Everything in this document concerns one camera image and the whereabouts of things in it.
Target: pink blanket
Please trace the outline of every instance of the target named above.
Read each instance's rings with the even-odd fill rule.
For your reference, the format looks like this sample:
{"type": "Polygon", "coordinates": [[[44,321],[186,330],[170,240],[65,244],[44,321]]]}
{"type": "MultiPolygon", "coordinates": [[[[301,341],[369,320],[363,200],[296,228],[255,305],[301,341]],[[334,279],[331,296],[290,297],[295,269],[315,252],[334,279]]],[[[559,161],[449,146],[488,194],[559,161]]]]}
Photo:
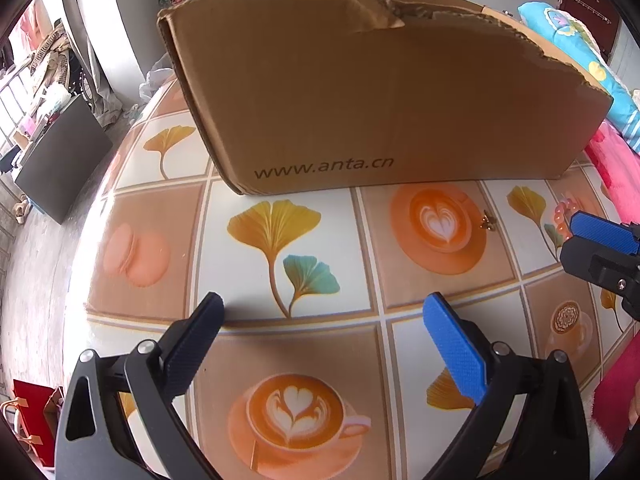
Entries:
{"type": "Polygon", "coordinates": [[[620,221],[640,223],[640,156],[607,120],[584,151],[600,173],[620,221]]]}

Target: blue gripper pad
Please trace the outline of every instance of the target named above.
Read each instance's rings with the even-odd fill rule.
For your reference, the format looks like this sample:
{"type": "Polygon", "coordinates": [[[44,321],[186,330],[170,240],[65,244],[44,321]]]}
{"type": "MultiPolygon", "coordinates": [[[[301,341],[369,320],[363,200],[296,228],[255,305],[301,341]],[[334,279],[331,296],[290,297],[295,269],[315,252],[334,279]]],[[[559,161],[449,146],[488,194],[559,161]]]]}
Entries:
{"type": "Polygon", "coordinates": [[[569,229],[574,235],[588,238],[619,253],[638,254],[640,242],[634,238],[633,233],[604,218],[578,211],[571,217],[569,229]]]}
{"type": "Polygon", "coordinates": [[[422,319],[458,390],[480,404],[486,393],[486,364],[459,325],[458,317],[439,294],[430,294],[422,319]]]}

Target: small metallic object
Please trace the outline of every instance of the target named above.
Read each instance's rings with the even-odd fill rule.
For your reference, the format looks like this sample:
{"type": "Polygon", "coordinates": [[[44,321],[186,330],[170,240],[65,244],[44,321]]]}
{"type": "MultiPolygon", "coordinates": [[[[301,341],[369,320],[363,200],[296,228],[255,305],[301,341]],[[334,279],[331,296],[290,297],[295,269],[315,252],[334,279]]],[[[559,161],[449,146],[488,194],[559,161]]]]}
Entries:
{"type": "Polygon", "coordinates": [[[554,359],[556,361],[558,361],[559,363],[565,363],[566,362],[566,353],[563,352],[562,350],[556,350],[554,352],[554,359]]]}
{"type": "Polygon", "coordinates": [[[484,216],[482,217],[482,223],[480,224],[481,229],[486,229],[487,231],[495,231],[497,229],[497,221],[498,219],[495,216],[491,216],[489,212],[485,209],[484,216]]]}
{"type": "Polygon", "coordinates": [[[85,350],[84,352],[82,352],[80,354],[80,362],[81,363],[88,363],[93,358],[94,358],[94,351],[93,350],[85,350]]]}
{"type": "Polygon", "coordinates": [[[503,343],[502,341],[496,341],[491,345],[491,348],[497,355],[505,356],[511,353],[511,348],[509,348],[509,345],[507,345],[507,343],[503,343]]]}
{"type": "Polygon", "coordinates": [[[138,352],[141,354],[149,354],[156,347],[156,342],[151,339],[145,339],[138,345],[138,352]]]}

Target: cup handle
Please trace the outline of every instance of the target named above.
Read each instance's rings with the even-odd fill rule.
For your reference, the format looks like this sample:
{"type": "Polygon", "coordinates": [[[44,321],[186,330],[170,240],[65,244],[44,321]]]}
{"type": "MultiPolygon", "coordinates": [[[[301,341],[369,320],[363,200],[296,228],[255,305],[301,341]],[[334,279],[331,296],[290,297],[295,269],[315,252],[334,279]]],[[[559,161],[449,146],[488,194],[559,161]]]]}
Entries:
{"type": "Polygon", "coordinates": [[[371,429],[371,419],[365,415],[349,415],[344,418],[340,438],[367,433],[371,429]]]}

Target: metal screw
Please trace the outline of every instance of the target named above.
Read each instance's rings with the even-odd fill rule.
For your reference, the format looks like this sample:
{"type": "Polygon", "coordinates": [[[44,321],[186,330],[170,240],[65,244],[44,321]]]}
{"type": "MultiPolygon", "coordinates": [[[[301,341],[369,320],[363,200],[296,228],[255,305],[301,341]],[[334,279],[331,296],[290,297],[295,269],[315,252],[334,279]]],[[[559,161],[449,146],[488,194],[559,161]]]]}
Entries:
{"type": "Polygon", "coordinates": [[[80,362],[82,363],[88,363],[93,358],[94,358],[93,350],[85,350],[80,354],[80,362]]]}
{"type": "Polygon", "coordinates": [[[138,352],[141,354],[149,354],[156,347],[156,342],[151,339],[145,339],[138,345],[138,352]]]}
{"type": "Polygon", "coordinates": [[[497,355],[505,356],[511,353],[511,348],[509,348],[509,345],[507,345],[507,343],[503,343],[502,341],[496,341],[491,345],[491,348],[497,355]]]}
{"type": "Polygon", "coordinates": [[[558,361],[559,363],[565,363],[566,362],[566,354],[562,350],[556,350],[554,352],[554,359],[556,361],[558,361]]]}

